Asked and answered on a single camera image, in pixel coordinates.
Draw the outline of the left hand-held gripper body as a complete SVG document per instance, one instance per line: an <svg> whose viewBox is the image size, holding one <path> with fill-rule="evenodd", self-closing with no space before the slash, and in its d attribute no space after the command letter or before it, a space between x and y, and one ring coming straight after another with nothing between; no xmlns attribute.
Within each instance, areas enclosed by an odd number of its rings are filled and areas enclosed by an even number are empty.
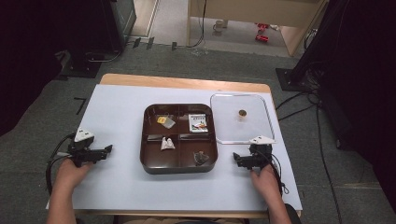
<svg viewBox="0 0 396 224"><path fill-rule="evenodd" d="M97 157L106 154L104 149L90 149L93 140L93 133L81 127L78 128L67 149L70 159L77 167L80 167L85 162L97 163Z"/></svg>

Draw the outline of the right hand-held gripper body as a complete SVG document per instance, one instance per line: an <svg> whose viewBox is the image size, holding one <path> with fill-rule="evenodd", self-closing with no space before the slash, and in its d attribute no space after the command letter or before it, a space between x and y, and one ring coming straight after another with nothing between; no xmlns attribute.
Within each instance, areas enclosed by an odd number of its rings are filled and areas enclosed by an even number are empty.
<svg viewBox="0 0 396 224"><path fill-rule="evenodd" d="M250 155L243 157L241 161L248 163L250 170L253 167L264 168L272 162L272 144L275 142L275 139L263 135L250 139L250 146L248 148Z"/></svg>

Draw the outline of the person's right hand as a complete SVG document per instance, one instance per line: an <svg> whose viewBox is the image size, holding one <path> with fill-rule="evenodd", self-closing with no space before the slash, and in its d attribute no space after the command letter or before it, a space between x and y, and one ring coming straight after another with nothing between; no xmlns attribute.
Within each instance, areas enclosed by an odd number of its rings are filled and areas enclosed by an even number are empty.
<svg viewBox="0 0 396 224"><path fill-rule="evenodd" d="M251 170L250 178L254 188L268 204L281 200L276 175L270 165L266 165L259 173Z"/></svg>

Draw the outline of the person's left hand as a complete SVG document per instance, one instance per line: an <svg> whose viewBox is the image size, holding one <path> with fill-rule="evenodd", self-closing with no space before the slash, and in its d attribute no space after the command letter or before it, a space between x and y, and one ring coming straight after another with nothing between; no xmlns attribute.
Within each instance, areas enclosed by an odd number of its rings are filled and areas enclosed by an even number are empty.
<svg viewBox="0 0 396 224"><path fill-rule="evenodd" d="M70 159L63 160L58 169L53 189L60 191L73 190L85 178L92 166L92 162L87 162L77 167Z"/></svg>

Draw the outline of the clear lid with brown knob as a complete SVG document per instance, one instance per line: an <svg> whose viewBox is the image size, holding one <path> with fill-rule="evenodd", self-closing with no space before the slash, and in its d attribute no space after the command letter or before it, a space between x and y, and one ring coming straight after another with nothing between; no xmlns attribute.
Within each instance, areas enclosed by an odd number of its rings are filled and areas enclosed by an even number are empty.
<svg viewBox="0 0 396 224"><path fill-rule="evenodd" d="M210 98L216 138L223 145L274 144L265 100L257 94L216 93Z"/></svg>

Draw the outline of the white table mat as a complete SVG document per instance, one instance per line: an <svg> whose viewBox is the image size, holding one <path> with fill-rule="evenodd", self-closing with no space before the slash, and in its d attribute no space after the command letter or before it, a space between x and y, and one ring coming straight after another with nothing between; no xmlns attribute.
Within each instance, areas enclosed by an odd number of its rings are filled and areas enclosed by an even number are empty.
<svg viewBox="0 0 396 224"><path fill-rule="evenodd" d="M77 212L262 217L266 203L233 158L258 135L273 143L284 202L302 207L268 93L98 85L80 125L92 148L112 150L75 188Z"/></svg>

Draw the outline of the grey crumpled wrapper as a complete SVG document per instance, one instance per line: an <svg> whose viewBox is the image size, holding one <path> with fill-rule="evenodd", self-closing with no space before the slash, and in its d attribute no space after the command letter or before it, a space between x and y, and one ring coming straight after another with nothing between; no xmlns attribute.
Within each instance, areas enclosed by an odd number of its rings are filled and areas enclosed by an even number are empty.
<svg viewBox="0 0 396 224"><path fill-rule="evenodd" d="M203 151L198 151L193 153L193 158L196 166L201 166L209 160L209 156Z"/></svg>

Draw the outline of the white printed tea packet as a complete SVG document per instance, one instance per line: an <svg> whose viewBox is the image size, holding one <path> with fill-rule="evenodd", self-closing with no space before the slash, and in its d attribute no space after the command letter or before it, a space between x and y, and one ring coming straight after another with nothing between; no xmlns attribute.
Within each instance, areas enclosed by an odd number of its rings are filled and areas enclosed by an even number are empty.
<svg viewBox="0 0 396 224"><path fill-rule="evenodd" d="M207 133L207 123L205 114L189 114L189 130L191 133Z"/></svg>

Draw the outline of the white pyramid tea bag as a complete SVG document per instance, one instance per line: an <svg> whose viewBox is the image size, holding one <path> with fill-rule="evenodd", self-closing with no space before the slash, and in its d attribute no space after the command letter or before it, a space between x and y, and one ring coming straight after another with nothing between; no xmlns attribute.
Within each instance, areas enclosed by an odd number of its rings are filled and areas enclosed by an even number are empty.
<svg viewBox="0 0 396 224"><path fill-rule="evenodd" d="M164 137L161 144L161 150L175 149L175 145L171 138Z"/></svg>

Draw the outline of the brown four-compartment tray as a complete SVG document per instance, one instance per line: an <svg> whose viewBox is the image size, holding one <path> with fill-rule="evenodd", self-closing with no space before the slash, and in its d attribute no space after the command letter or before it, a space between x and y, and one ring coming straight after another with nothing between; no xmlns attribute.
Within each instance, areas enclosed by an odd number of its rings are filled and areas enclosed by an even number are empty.
<svg viewBox="0 0 396 224"><path fill-rule="evenodd" d="M189 114L205 114L207 133L191 133ZM176 124L171 129L157 122L166 116ZM163 138L171 138L175 149L161 150ZM193 153L203 151L209 160L196 166ZM140 161L145 171L152 175L205 173L213 169L218 159L213 113L204 104L150 105L144 112Z"/></svg>

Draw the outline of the yellow label tea bag packet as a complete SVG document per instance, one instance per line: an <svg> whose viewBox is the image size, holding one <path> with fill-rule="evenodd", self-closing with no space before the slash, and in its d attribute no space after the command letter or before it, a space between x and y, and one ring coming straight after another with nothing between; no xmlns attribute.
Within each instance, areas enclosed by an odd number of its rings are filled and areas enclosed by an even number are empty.
<svg viewBox="0 0 396 224"><path fill-rule="evenodd" d="M171 129L176 124L172 119L166 116L159 116L157 122L166 129Z"/></svg>

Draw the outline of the black stand base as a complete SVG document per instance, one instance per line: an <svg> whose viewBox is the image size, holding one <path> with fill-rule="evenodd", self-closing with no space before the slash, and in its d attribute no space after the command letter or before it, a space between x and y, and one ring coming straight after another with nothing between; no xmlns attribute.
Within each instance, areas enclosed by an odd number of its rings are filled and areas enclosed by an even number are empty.
<svg viewBox="0 0 396 224"><path fill-rule="evenodd" d="M282 91L312 91L316 86L308 79L308 75L295 69L277 68L276 76Z"/></svg>

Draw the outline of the wooden table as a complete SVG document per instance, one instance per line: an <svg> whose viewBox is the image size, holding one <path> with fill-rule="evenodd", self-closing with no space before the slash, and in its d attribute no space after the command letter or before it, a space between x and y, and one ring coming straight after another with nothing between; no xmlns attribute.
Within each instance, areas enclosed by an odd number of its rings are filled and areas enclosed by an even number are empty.
<svg viewBox="0 0 396 224"><path fill-rule="evenodd" d="M280 161L281 179L287 188L283 199L301 209L267 85L118 74L103 76L80 123L94 133L94 147L113 145L113 150L75 189L75 209L106 215L264 217L265 203L251 186L248 170L233 160L234 152L247 153L245 146L219 146L219 158L207 173L150 175L140 162L144 111L149 105L208 105L213 94L230 92L257 94L265 100L276 138L273 152Z"/></svg>

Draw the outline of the black cabinet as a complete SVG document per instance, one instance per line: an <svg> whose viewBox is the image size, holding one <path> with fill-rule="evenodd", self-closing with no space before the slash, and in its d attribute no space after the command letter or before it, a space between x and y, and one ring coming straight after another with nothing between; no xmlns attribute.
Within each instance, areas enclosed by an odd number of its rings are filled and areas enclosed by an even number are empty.
<svg viewBox="0 0 396 224"><path fill-rule="evenodd" d="M136 21L134 0L66 0L61 10L70 55L62 75L95 78L102 63L125 49Z"/></svg>

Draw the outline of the black curtain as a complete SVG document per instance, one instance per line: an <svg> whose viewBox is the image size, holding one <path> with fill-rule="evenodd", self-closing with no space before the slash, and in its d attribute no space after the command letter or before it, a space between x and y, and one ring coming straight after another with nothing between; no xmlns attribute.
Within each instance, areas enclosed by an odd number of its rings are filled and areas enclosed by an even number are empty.
<svg viewBox="0 0 396 224"><path fill-rule="evenodd" d="M396 0L330 0L300 62L321 72L341 147L373 165L396 213Z"/></svg>

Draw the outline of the light wooden desk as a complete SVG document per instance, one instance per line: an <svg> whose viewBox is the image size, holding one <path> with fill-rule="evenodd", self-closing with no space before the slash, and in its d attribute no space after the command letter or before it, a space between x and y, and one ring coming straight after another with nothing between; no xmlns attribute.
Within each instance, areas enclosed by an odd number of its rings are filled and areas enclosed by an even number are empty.
<svg viewBox="0 0 396 224"><path fill-rule="evenodd" d="M328 0L188 0L188 18L278 25L290 56L303 42Z"/></svg>

